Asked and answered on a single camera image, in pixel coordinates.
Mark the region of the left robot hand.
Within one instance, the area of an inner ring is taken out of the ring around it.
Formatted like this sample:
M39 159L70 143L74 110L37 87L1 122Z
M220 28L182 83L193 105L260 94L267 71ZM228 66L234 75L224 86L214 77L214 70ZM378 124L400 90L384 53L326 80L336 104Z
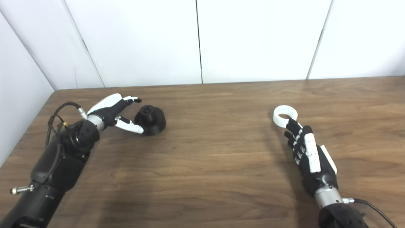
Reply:
M143 127L120 116L120 113L129 105L141 102L139 97L122 97L119 93L112 94L90 108L86 120L95 125L99 132L104 131L107 127L115 126L125 131L143 134Z

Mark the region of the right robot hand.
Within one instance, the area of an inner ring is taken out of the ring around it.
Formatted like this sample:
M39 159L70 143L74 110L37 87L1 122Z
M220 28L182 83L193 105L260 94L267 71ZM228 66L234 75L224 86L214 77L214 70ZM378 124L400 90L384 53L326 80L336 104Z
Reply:
M317 144L312 128L290 118L286 129L284 136L292 149L305 191L313 196L324 186L338 189L336 165L325 146Z

